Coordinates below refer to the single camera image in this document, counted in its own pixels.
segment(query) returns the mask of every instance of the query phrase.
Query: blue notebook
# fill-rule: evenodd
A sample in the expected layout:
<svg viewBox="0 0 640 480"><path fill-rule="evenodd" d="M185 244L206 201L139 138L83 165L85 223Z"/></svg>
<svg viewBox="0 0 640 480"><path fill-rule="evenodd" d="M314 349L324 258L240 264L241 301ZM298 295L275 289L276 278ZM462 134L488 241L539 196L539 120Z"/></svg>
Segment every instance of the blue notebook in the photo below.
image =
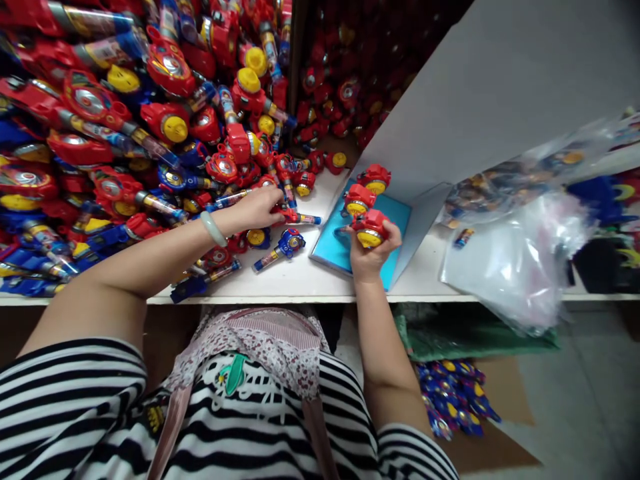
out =
<svg viewBox="0 0 640 480"><path fill-rule="evenodd" d="M354 183L354 180L349 180L347 182L347 186L342 191L342 194L349 190L350 186ZM349 261L349 242L342 241L333 234L333 231L336 230L336 228L340 228L351 223L351 216L344 218L340 215L343 206L344 201L341 195L338 202L336 202L331 215L325 222L325 226L322 233L320 233L318 242L316 242L315 247L311 252L310 258L330 268L352 275L351 262ZM407 224L409 223L409 217L411 216L410 206L387 197L386 195L378 195L373 208L380 210L388 216L389 220L394 222L398 228L400 228L400 232L402 232L403 235L405 234ZM380 276L382 277L382 284L384 285L385 291L388 291L391 288L391 279L393 278L393 272L395 270L399 253L399 249L392 252L389 259L382 267Z"/></svg>

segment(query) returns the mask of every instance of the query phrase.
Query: green bag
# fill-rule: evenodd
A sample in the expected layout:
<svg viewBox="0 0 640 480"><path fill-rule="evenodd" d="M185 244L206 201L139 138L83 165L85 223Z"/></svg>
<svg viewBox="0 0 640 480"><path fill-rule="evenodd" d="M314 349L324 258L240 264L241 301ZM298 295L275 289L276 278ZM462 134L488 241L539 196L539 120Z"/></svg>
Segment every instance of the green bag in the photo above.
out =
<svg viewBox="0 0 640 480"><path fill-rule="evenodd" d="M560 349L555 329L538 338L519 336L479 303L396 303L393 317L412 361Z"/></svg>

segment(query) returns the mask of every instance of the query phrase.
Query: pink apron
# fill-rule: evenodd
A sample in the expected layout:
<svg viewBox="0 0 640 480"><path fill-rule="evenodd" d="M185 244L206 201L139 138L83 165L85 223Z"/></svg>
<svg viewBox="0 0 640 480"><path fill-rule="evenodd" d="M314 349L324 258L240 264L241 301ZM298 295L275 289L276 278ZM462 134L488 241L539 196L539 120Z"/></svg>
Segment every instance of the pink apron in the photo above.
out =
<svg viewBox="0 0 640 480"><path fill-rule="evenodd" d="M204 360L224 351L236 351L258 362L274 380L293 390L302 400L302 411L311 446L325 480L338 479L329 446L320 385L320 350L329 352L322 327L313 312L302 306L296 313L278 307L204 314L189 346L175 359L173 371L163 382L171 392L167 418L160 434L148 479L160 479L171 458L182 427L195 374Z"/></svg>

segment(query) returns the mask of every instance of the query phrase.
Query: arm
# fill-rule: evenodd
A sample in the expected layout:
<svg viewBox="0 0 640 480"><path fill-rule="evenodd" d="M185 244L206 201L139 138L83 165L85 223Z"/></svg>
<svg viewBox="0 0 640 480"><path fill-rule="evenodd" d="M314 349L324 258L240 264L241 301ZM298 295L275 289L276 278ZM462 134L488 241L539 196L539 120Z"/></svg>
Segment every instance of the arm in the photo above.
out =
<svg viewBox="0 0 640 480"><path fill-rule="evenodd" d="M228 237L280 221L280 214L269 212L278 200L282 200L282 192L277 187L262 187L236 205L211 215ZM98 263L54 297L18 356L84 337L118 338L142 350L147 299L213 246L209 232L197 220Z"/></svg>
<svg viewBox="0 0 640 480"><path fill-rule="evenodd" d="M433 436L415 376L382 286L380 269L402 244L400 230L385 222L389 239L366 251L351 232L351 268L358 306L358 332L365 401L376 429L402 423Z"/></svg>

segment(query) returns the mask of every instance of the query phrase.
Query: white shelf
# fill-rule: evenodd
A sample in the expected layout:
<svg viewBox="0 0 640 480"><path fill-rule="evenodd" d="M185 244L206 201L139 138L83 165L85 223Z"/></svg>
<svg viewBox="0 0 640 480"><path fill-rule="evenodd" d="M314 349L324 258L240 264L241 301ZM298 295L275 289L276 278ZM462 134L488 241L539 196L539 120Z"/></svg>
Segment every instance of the white shelf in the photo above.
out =
<svg viewBox="0 0 640 480"><path fill-rule="evenodd" d="M318 176L315 191L306 199L299 199L299 211L326 217L333 200L341 190L349 172L334 176L324 172ZM300 227L307 241L306 253L301 252L292 260L280 260L260 274L251 270L251 265L266 251L249 251L240 256L243 268L240 272L222 280L211 288L211 294L192 297L186 304L257 304L257 303L350 303L355 301L351 278L330 270L310 260L308 253L314 246L319 229ZM281 229L274 232L279 235ZM463 295L438 280L440 264L449 241L450 231L434 227L425 237L414 258L388 294L390 302L470 302L477 301L473 295ZM600 295L588 293L578 275L577 285L568 290L566 301L621 301L640 300L640 294ZM172 304L170 288L162 290L149 299L151 305ZM49 299L27 298L0 293L0 305L28 306L47 305Z"/></svg>

